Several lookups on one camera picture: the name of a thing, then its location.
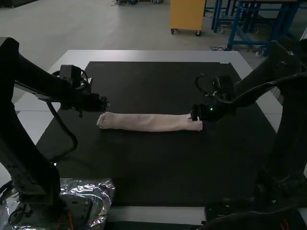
red wire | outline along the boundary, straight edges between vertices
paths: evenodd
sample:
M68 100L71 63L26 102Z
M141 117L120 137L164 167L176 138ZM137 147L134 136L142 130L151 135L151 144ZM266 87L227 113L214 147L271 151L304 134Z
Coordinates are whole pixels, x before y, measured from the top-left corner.
M69 220L71 221L71 230L73 230L73 229L74 229L74 227L73 227L72 217L71 217L71 215L70 215L70 214L68 214L68 217L69 217Z
M282 224L282 223L280 223L280 227L282 227L282 230L284 230L284 228L283 228L283 224Z
M61 223L61 221L62 221L62 217L63 217L63 213L61 214L61 216L60 216L60 218L59 218L59 221L58 221L56 230L59 229L59 225L60 225L60 223Z
M290 228L289 228L289 224L288 224L288 222L287 222L287 220L286 220L286 219L284 219L284 222L285 222L285 224L286 224L286 226L287 226L287 230L290 230Z

aluminum foil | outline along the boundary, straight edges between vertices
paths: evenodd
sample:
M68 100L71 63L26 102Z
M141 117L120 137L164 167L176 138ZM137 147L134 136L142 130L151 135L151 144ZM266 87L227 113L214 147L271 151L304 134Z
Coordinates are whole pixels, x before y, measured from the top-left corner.
M71 178L60 179L62 196L82 196L90 198L93 206L86 230L102 229L111 207L115 187L111 180L76 180ZM0 230L16 229L8 223L10 214L19 204L18 193L13 193L0 206ZM49 230L48 228L22 227L23 230Z

concrete floor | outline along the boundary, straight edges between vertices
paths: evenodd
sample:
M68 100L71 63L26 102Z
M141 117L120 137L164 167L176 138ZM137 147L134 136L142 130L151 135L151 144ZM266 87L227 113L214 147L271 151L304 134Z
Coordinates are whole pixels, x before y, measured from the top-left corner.
M0 36L19 41L20 53L45 70L69 49L211 50L227 45L230 30L213 33L212 18L203 18L202 37L171 35L169 4L110 5L110 0L39 0L2 8ZM253 68L263 60L246 49L240 53ZM16 89L13 102L22 95Z

black mat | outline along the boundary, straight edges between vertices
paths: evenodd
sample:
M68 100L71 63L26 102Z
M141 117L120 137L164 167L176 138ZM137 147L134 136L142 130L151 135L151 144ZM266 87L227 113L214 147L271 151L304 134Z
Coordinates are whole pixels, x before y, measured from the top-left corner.
M239 77L230 64L90 62L93 92L107 96L110 112L186 114L201 101L199 73ZM209 90L204 79L201 85ZM239 109L204 136L201 132L141 133L100 130L99 113L59 111L79 140L57 165L61 177L111 177L114 205L203 206L224 197L252 194L256 168L272 147L275 132L255 104ZM70 145L53 120L38 148L51 156Z

pink towel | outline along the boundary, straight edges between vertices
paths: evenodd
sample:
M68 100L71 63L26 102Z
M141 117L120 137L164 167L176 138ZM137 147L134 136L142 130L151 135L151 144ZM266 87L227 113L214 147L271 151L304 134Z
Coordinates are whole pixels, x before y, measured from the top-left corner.
M124 129L143 132L169 132L179 130L202 130L202 121L192 121L189 114L115 114L100 115L97 126L102 129Z

